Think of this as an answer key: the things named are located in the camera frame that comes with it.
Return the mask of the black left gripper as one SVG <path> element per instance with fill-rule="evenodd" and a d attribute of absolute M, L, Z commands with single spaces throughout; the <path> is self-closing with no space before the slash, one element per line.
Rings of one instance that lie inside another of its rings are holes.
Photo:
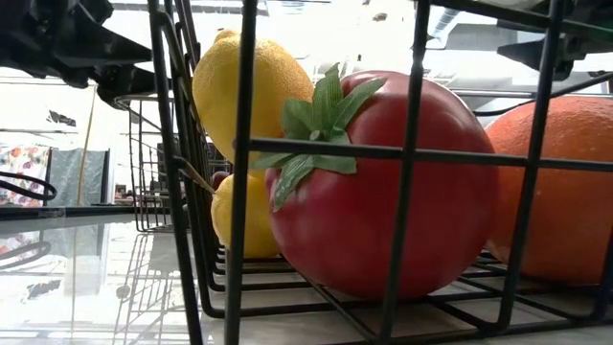
<path fill-rule="evenodd" d="M 109 0 L 0 0 L 0 67 L 84 88 L 93 66 L 150 61 L 151 50 L 106 29 Z M 110 106 L 156 91 L 153 72 L 136 66 L 95 70 L 97 94 Z"/>

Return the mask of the orange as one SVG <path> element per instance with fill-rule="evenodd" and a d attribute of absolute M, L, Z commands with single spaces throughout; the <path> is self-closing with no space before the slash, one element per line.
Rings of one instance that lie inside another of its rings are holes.
<path fill-rule="evenodd" d="M 527 155 L 534 103 L 486 126 L 496 153 Z M 613 99 L 550 100 L 541 157 L 613 162 Z M 500 195 L 489 252 L 507 264 L 524 169 L 499 167 Z M 524 275 L 567 284 L 597 284 L 613 227 L 613 172 L 539 169 Z"/>

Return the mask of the yellow lemon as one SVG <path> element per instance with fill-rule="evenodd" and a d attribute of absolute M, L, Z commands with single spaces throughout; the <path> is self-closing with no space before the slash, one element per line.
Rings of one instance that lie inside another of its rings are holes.
<path fill-rule="evenodd" d="M 218 185 L 211 206 L 214 230 L 225 247 L 231 246 L 233 186 L 234 176 L 230 174 Z M 270 226 L 268 196 L 263 181 L 248 175 L 246 192 L 244 257 L 276 256 L 280 250 Z"/>
<path fill-rule="evenodd" d="M 208 136 L 228 161 L 235 159 L 238 118 L 240 33 L 223 30 L 193 72 L 193 100 Z M 288 98 L 308 101 L 313 83 L 300 63 L 279 43 L 258 38 L 255 44 L 250 134 L 279 138 L 281 115 Z"/>

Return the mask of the black wire basket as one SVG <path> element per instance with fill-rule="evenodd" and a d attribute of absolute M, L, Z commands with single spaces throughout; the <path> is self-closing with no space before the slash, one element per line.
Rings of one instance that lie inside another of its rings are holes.
<path fill-rule="evenodd" d="M 482 0 L 415 0 L 417 21 L 414 31 L 413 62 L 409 80 L 406 136 L 401 147 L 384 147 L 349 144 L 317 144 L 306 140 L 265 139 L 253 137 L 249 132 L 252 118 L 257 5 L 259 0 L 241 0 L 242 24 L 239 48 L 238 77 L 238 187 L 236 206 L 233 209 L 233 230 L 237 242 L 244 240 L 246 212 L 247 156 L 251 151 L 277 153 L 322 153 L 331 156 L 396 159 L 401 164 L 398 211 L 392 240 L 391 261 L 387 287 L 382 302 L 381 325 L 377 332 L 368 328 L 356 315 L 355 303 L 343 302 L 323 287 L 318 288 L 321 302 L 318 311 L 336 311 L 362 336 L 374 345 L 440 345 L 455 341 L 472 341 L 499 336 L 518 336 L 561 332 L 573 329 L 610 326 L 613 319 L 607 316 L 613 290 L 613 237 L 607 245 L 602 277 L 594 298 L 594 308 L 584 316 L 568 314 L 559 309 L 550 310 L 550 320 L 540 323 L 513 324 L 512 311 L 521 301 L 517 292 L 520 264 L 527 244 L 529 215 L 534 201 L 536 176 L 539 169 L 563 169 L 586 172 L 613 172 L 613 163 L 548 159 L 541 157 L 545 135 L 546 113 L 554 96 L 552 84 L 555 74 L 557 43 L 561 34 L 611 38 L 613 31 L 565 18 L 565 0 L 550 0 L 545 14 L 502 7 Z M 202 332 L 204 316 L 216 316 L 224 322 L 224 345 L 239 345 L 240 321 L 251 317 L 254 311 L 242 306 L 242 293 L 246 285 L 242 281 L 244 260 L 239 249 L 228 252 L 225 259 L 223 293 L 226 304 L 214 310 L 209 300 L 210 262 L 216 251 L 207 240 L 208 230 L 200 233 L 196 225 L 186 226 L 179 206 L 179 184 L 175 179 L 177 160 L 170 156 L 171 134 L 169 99 L 176 103 L 187 101 L 186 107 L 199 121 L 191 88 L 191 72 L 199 55 L 199 45 L 193 27 L 190 0 L 147 0 L 152 44 L 152 61 L 157 92 L 159 115 L 162 118 L 165 164 L 169 167 L 170 205 L 173 234 L 177 248 L 178 265 L 185 303 L 187 328 L 191 345 L 205 345 Z M 534 92 L 535 114 L 531 130 L 529 151 L 526 156 L 510 156 L 497 153 L 477 153 L 440 149 L 421 149 L 417 145 L 419 134 L 418 113 L 423 85 L 422 61 L 426 51 L 426 29 L 430 10 L 442 6 L 451 10 L 470 12 L 511 23 L 520 28 L 540 29 L 545 34 L 540 56 L 539 82 Z M 500 290 L 479 287 L 467 295 L 468 300 L 496 298 L 500 302 L 498 317 L 488 322 L 457 308 L 459 295 L 432 297 L 429 304 L 444 313 L 466 323 L 466 329 L 450 333 L 428 333 L 403 337 L 392 334 L 395 323 L 400 258 L 404 250 L 404 238 L 408 216 L 404 209 L 409 205 L 413 184 L 413 168 L 418 162 L 448 162 L 477 165 L 521 167 L 525 171 L 519 211 L 515 220 L 515 232 L 511 243 L 511 261 L 506 268 L 505 284 Z"/>

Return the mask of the red tomato green stem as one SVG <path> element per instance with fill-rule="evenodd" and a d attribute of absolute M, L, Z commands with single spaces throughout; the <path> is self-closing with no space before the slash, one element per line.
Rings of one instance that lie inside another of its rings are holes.
<path fill-rule="evenodd" d="M 409 78 L 395 71 L 341 76 L 331 66 L 310 100 L 289 98 L 284 137 L 317 143 L 401 147 Z M 401 164 L 396 159 L 263 152 L 272 232 L 309 280 L 379 300 L 387 287 Z M 407 209 L 398 294 L 417 298 L 458 278 L 493 229 L 494 165 L 418 162 Z"/>

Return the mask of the grey-green panel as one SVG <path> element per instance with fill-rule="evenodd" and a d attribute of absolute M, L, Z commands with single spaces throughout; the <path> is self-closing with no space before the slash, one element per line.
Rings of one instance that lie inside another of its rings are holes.
<path fill-rule="evenodd" d="M 89 150 L 80 169 L 82 149 L 52 149 L 49 183 L 57 189 L 57 196 L 48 206 L 90 206 L 106 198 L 107 152 Z"/>

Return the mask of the flowered cloth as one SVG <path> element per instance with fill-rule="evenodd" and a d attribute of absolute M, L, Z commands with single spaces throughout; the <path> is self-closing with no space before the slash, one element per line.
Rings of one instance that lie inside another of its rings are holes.
<path fill-rule="evenodd" d="M 23 174 L 45 180 L 49 152 L 50 148 L 43 146 L 0 145 L 0 172 Z M 0 187 L 0 206 L 2 205 L 40 207 L 43 202 Z"/>

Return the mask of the black metal table frame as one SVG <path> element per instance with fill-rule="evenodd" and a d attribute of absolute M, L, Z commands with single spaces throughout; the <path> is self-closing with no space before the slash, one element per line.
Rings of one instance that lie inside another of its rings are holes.
<path fill-rule="evenodd" d="M 133 214 L 134 208 L 120 205 L 71 207 L 0 207 L 0 220 L 55 219 Z"/>

